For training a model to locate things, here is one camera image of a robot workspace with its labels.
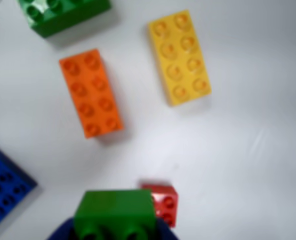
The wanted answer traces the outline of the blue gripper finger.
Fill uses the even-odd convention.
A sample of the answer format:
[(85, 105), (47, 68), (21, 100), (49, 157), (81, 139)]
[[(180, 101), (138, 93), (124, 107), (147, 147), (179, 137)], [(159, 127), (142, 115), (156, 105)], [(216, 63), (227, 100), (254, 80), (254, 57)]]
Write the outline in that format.
[(73, 218), (63, 222), (47, 240), (76, 240), (76, 233), (73, 227)]
[(159, 217), (156, 218), (156, 240), (179, 240), (168, 225)]

